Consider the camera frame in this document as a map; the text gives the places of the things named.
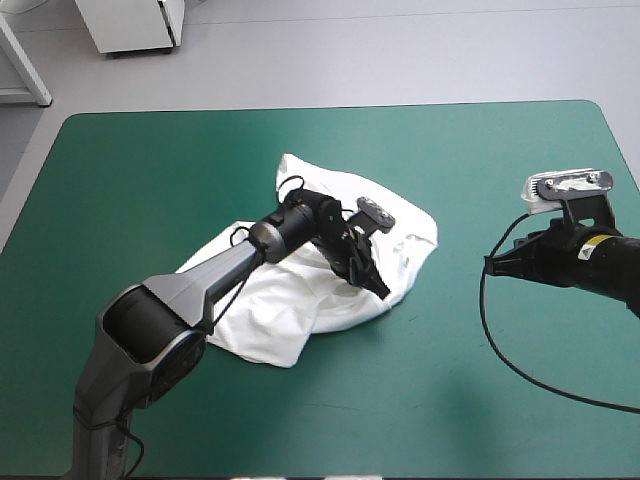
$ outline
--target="crumpled fabric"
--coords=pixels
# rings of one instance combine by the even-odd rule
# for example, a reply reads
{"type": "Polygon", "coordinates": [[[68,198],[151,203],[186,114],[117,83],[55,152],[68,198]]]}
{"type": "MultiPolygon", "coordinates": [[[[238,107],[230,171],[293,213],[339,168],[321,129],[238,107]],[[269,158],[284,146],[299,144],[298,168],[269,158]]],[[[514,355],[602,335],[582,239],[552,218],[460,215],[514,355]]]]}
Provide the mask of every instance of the crumpled fabric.
{"type": "MultiPolygon", "coordinates": [[[[395,217],[396,224],[389,233],[376,232],[370,237],[373,258],[391,293],[380,300],[368,290],[349,285],[331,271],[329,263],[311,243],[276,265],[260,266],[207,340],[250,362],[278,367],[295,365],[310,335],[345,330],[391,309],[411,289],[424,261],[438,245],[438,228],[431,216],[371,180],[323,169],[284,154],[276,188],[292,175],[304,178],[304,188],[340,200],[344,209],[357,211],[356,200],[365,196],[395,217]]],[[[299,181],[285,183],[280,198],[284,198],[287,188],[299,185],[299,181]]],[[[252,224],[238,221],[230,225],[178,272],[228,249],[231,233],[238,226],[252,224]]],[[[237,232],[234,242],[243,235],[246,236],[244,231],[237,232]]],[[[215,304],[212,318],[224,308],[234,291],[215,304]]]]}

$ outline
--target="robotic arm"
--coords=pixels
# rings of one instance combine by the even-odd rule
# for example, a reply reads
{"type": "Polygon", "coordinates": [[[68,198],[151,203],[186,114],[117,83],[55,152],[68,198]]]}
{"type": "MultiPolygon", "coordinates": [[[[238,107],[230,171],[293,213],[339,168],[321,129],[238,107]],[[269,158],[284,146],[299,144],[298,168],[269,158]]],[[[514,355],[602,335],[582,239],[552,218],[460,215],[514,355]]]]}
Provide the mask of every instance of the robotic arm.
{"type": "Polygon", "coordinates": [[[608,172],[591,168],[529,177],[522,193],[529,214],[562,210],[562,217],[486,257],[486,272],[588,290],[622,300],[640,317],[640,240],[616,229],[612,187],[608,172]]]}
{"type": "Polygon", "coordinates": [[[385,298],[369,237],[391,215],[367,198],[348,220],[339,200],[303,188],[256,222],[246,240],[184,273],[129,287],[96,320],[93,351],[76,386],[72,480],[123,478],[132,411],[147,408],[200,361],[215,326],[212,306],[264,262],[311,241],[336,275],[385,298]]]}

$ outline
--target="black robotic arm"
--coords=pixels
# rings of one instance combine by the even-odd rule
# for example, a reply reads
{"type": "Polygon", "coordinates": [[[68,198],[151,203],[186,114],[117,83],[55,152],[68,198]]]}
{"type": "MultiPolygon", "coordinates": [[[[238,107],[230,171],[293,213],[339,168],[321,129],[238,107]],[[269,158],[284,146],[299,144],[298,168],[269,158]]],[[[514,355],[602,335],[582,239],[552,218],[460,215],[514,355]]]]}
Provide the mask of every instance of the black robotic arm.
{"type": "Polygon", "coordinates": [[[212,306],[264,262],[278,263],[311,241],[336,275],[380,298],[389,289],[369,237],[395,220],[367,198],[348,220],[339,200],[298,188],[256,222],[246,240],[175,274],[146,279],[116,297],[96,320],[93,351],[74,401],[72,480],[125,476],[134,408],[146,408],[200,361],[213,332],[212,306]]]}

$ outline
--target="yellow label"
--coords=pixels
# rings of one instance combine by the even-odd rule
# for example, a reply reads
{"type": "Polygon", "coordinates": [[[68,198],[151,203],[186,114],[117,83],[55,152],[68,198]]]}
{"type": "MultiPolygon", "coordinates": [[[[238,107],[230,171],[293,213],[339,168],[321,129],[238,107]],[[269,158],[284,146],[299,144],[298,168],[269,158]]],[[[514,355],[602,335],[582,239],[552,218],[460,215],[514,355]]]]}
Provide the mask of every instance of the yellow label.
{"type": "Polygon", "coordinates": [[[596,249],[596,247],[600,245],[602,242],[604,242],[607,238],[613,238],[613,236],[612,235],[596,235],[595,237],[591,237],[580,248],[580,251],[578,252],[578,259],[589,260],[591,258],[591,254],[596,249]]]}

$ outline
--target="wire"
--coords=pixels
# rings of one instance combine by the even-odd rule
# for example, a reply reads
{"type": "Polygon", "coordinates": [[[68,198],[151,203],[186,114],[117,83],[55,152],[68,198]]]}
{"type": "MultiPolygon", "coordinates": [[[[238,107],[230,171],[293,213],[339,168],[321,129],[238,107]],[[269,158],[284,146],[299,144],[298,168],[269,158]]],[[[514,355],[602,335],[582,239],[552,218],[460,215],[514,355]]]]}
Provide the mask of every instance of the wire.
{"type": "Polygon", "coordinates": [[[131,433],[131,430],[129,430],[127,428],[127,426],[125,425],[124,417],[126,417],[129,414],[129,412],[130,411],[122,412],[118,418],[116,418],[114,420],[110,420],[108,422],[97,423],[95,425],[87,425],[87,423],[85,423],[83,418],[80,416],[80,412],[78,411],[78,409],[75,406],[73,407],[73,416],[74,416],[74,418],[76,420],[78,420],[80,425],[82,425],[86,430],[95,431],[95,430],[101,430],[101,429],[107,428],[107,427],[116,427],[118,430],[120,430],[120,432],[124,436],[126,436],[127,438],[130,438],[131,440],[133,440],[138,445],[138,447],[140,449],[140,451],[138,453],[138,458],[136,459],[136,461],[133,464],[133,466],[129,469],[129,471],[124,475],[123,480],[126,480],[129,477],[131,477],[133,472],[136,470],[136,468],[138,468],[138,466],[142,462],[142,458],[144,457],[144,442],[142,441],[142,439],[140,437],[138,437],[137,435],[131,433]]]}
{"type": "Polygon", "coordinates": [[[139,452],[138,452],[138,458],[134,462],[133,466],[129,469],[129,471],[123,477],[124,480],[126,480],[126,479],[131,477],[133,472],[135,472],[136,468],[138,468],[140,463],[142,463],[142,459],[144,458],[144,442],[142,441],[142,439],[140,437],[138,437],[137,435],[131,433],[131,431],[128,428],[126,428],[124,425],[119,426],[118,429],[124,435],[126,435],[131,440],[133,440],[138,445],[138,448],[140,449],[139,452]]]}
{"type": "Polygon", "coordinates": [[[302,180],[302,184],[298,187],[298,188],[294,188],[292,190],[299,190],[301,188],[304,188],[304,177],[302,175],[291,175],[290,177],[285,178],[280,185],[278,185],[278,188],[276,188],[276,201],[280,204],[282,203],[280,201],[280,189],[282,188],[282,186],[287,183],[290,182],[291,180],[302,180]]]}
{"type": "Polygon", "coordinates": [[[236,301],[236,299],[240,295],[240,292],[242,291],[244,286],[247,284],[247,281],[249,280],[251,273],[262,264],[263,260],[264,260],[264,253],[261,250],[257,250],[253,256],[251,263],[249,264],[249,266],[247,267],[247,269],[242,275],[243,278],[242,278],[242,282],[240,283],[240,286],[236,289],[235,293],[233,294],[231,299],[227,302],[227,304],[224,306],[222,311],[218,314],[216,319],[211,323],[211,326],[209,327],[210,333],[213,333],[213,329],[220,322],[220,320],[222,320],[222,317],[224,316],[224,314],[227,313],[227,310],[229,310],[233,302],[236,301]]]}
{"type": "MultiPolygon", "coordinates": [[[[509,228],[507,228],[507,231],[504,233],[504,235],[502,235],[502,238],[498,241],[498,243],[493,248],[493,250],[491,250],[491,253],[488,255],[487,258],[492,259],[494,257],[494,255],[496,254],[496,252],[500,249],[500,247],[502,247],[504,242],[507,240],[507,238],[509,237],[509,235],[511,234],[513,229],[516,228],[516,226],[520,222],[522,222],[523,220],[525,220],[528,217],[529,217],[529,214],[524,214],[521,217],[517,218],[511,225],[509,225],[509,228]]],[[[559,389],[557,387],[554,387],[552,385],[548,385],[548,384],[542,382],[541,380],[538,380],[537,378],[532,377],[531,375],[526,373],[524,370],[522,370],[518,366],[516,366],[511,360],[509,360],[509,358],[507,358],[507,356],[504,353],[502,353],[502,351],[500,350],[500,348],[496,344],[495,340],[493,339],[493,336],[491,335],[491,331],[489,330],[489,325],[487,324],[486,312],[485,312],[485,283],[486,283],[486,277],[487,277],[487,267],[485,265],[485,267],[482,269],[482,275],[480,276],[480,292],[479,292],[480,319],[482,320],[482,328],[484,330],[485,336],[487,337],[487,340],[489,341],[489,345],[491,345],[491,348],[493,349],[495,354],[498,356],[498,358],[500,360],[502,360],[502,362],[507,367],[509,367],[511,370],[513,370],[518,375],[520,375],[527,382],[530,382],[530,383],[534,384],[536,387],[540,387],[540,388],[542,388],[544,390],[547,390],[547,391],[549,391],[551,393],[555,393],[556,395],[560,395],[561,397],[565,397],[565,398],[568,398],[570,400],[575,400],[576,402],[582,402],[582,403],[586,403],[588,405],[593,405],[593,406],[596,406],[596,407],[608,408],[610,410],[618,410],[618,411],[627,412],[627,413],[640,414],[640,407],[633,407],[633,406],[630,406],[630,405],[620,405],[620,404],[617,404],[617,403],[603,402],[601,400],[595,400],[593,398],[583,397],[583,396],[577,395],[575,393],[571,393],[571,392],[567,392],[565,390],[561,390],[561,389],[559,389]]]]}
{"type": "Polygon", "coordinates": [[[249,231],[249,229],[247,227],[245,227],[244,225],[240,225],[239,227],[236,227],[233,232],[231,232],[231,235],[229,235],[229,243],[231,244],[232,247],[235,247],[235,244],[233,243],[233,237],[236,235],[236,233],[238,233],[240,230],[245,230],[245,231],[249,231]]]}

